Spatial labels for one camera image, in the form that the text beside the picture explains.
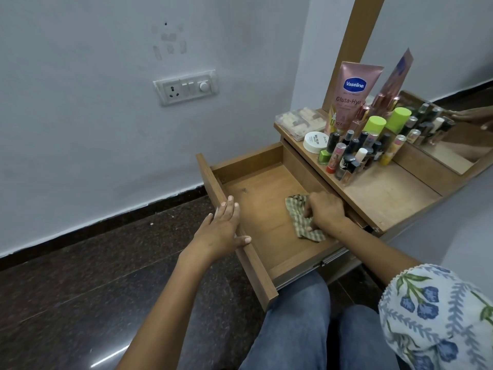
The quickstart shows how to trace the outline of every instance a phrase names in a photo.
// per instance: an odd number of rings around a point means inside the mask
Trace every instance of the white floral top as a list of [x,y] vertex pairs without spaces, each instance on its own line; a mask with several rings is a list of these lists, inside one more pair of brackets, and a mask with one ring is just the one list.
[[443,267],[397,275],[379,302],[389,346],[416,370],[493,369],[493,303]]

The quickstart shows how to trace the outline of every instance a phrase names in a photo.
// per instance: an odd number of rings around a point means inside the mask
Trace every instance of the wall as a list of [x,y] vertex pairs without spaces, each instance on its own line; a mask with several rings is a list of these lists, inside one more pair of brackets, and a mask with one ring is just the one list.
[[291,109],[322,107],[353,4],[310,0]]
[[389,244],[420,261],[449,267],[493,298],[492,181],[489,167]]
[[493,0],[385,0],[362,63],[385,66],[375,95],[409,47],[403,88],[438,99],[493,78]]
[[[201,184],[197,152],[276,142],[308,6],[1,0],[0,255]],[[186,54],[168,53],[170,32]],[[218,96],[159,106],[152,80],[210,68]]]

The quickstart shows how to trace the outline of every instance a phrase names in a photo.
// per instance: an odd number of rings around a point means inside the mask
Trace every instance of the blue flower print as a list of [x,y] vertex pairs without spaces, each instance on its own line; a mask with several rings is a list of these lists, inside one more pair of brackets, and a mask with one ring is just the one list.
[[421,289],[421,293],[429,302],[438,302],[438,288],[431,286],[424,287]]
[[414,309],[416,309],[416,305],[414,305],[409,295],[406,295],[403,298],[401,298],[401,306],[404,309],[410,311],[411,313],[414,311]]
[[420,301],[418,304],[418,317],[423,319],[434,319],[438,315],[438,306],[426,301]]
[[437,265],[432,265],[432,267],[434,267],[437,270],[440,270],[443,273],[450,273],[450,270],[444,269],[443,267],[440,267],[440,266],[437,266]]
[[438,350],[438,354],[440,358],[444,362],[450,362],[457,358],[457,353],[459,349],[457,345],[451,341],[443,340],[436,345],[436,349]]
[[433,362],[428,356],[414,356],[414,368],[416,370],[434,370]]

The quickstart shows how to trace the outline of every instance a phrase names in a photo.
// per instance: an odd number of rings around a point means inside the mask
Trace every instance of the right forearm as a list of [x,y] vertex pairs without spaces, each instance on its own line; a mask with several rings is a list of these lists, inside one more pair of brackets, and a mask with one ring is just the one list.
[[337,230],[330,233],[345,244],[386,285],[400,272],[421,264],[405,253],[389,247],[348,218]]

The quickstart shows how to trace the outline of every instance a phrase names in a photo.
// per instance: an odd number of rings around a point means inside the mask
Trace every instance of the jeans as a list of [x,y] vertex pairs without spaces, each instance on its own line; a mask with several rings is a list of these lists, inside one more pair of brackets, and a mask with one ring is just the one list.
[[[329,322],[329,290],[317,272],[306,274],[279,291],[240,370],[326,370]],[[341,370],[399,369],[372,309],[351,306],[339,328]]]

